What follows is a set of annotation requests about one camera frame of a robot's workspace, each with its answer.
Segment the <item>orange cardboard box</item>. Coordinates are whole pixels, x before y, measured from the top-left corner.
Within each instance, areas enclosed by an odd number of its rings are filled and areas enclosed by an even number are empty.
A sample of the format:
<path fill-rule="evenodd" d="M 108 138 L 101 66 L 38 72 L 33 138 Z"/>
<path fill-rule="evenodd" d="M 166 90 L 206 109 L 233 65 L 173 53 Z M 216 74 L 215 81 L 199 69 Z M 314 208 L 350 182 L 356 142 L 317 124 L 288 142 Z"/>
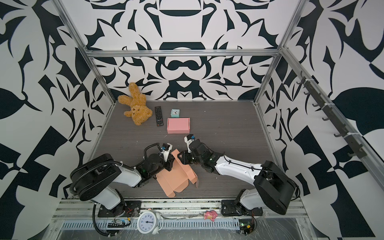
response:
<path fill-rule="evenodd" d="M 157 175 L 157 181 L 168 198 L 174 198 L 176 193 L 181 193 L 192 183 L 199 186 L 199 179 L 190 165 L 183 165 L 178 158 L 178 150 L 172 152 L 175 157 L 171 171 L 162 170 Z"/>

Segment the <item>pink cardboard box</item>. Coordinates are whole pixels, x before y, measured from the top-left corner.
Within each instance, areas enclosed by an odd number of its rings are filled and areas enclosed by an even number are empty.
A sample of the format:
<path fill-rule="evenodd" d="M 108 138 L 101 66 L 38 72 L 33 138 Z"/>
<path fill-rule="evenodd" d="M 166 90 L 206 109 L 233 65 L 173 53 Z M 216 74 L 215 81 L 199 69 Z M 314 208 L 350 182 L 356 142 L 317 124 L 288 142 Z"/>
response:
<path fill-rule="evenodd" d="M 191 121 L 190 118 L 168 118 L 168 134 L 189 134 Z"/>

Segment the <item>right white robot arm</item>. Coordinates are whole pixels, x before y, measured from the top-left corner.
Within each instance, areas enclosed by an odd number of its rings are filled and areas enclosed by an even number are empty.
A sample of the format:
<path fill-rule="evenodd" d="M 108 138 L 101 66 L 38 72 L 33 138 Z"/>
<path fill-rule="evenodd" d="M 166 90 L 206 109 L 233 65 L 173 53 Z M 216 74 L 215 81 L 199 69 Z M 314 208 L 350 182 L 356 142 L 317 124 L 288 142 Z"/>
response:
<path fill-rule="evenodd" d="M 249 215 L 252 210 L 268 207 L 273 212 L 285 215 L 295 191 L 296 183 L 273 162 L 251 164 L 238 161 L 209 149 L 199 139 L 187 141 L 188 149 L 178 154 L 184 165 L 200 165 L 208 173 L 230 176 L 253 185 L 252 190 L 243 189 L 234 201 L 222 206 L 224 216 Z"/>

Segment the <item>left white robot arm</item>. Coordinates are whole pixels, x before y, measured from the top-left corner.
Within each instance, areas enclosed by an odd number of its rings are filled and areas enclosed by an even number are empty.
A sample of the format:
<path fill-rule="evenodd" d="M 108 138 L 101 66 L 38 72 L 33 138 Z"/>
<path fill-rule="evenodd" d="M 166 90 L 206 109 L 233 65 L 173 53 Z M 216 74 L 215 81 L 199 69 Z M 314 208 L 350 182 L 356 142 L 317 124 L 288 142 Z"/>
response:
<path fill-rule="evenodd" d="M 81 201 L 93 201 L 108 210 L 124 203 L 112 183 L 141 188 L 162 170 L 171 171 L 175 157 L 170 153 L 151 154 L 134 167 L 115 161 L 110 154 L 101 155 L 73 170 L 70 192 Z"/>

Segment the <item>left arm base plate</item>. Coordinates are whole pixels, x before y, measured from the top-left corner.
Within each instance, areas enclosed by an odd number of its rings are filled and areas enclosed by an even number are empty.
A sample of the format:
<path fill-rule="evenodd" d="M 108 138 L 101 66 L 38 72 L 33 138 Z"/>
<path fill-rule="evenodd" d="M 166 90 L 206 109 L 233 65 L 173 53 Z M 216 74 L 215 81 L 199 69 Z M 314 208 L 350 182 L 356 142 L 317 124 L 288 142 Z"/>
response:
<path fill-rule="evenodd" d="M 99 218 L 114 218 L 114 217 L 138 217 L 141 212 L 141 201 L 125 201 L 125 203 L 118 204 L 112 210 L 108 210 L 105 206 L 101 205 L 98 217 Z"/>

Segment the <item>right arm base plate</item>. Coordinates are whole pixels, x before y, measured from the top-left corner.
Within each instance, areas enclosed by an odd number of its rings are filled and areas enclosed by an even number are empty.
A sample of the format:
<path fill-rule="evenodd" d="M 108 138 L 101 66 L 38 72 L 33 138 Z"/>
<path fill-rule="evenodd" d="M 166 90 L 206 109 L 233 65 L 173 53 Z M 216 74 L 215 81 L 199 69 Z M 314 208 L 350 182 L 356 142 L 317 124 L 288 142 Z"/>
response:
<path fill-rule="evenodd" d="M 258 205 L 251 210 L 244 207 L 237 200 L 221 200 L 221 214 L 224 217 L 240 217 L 240 216 L 262 216 L 264 203 Z"/>

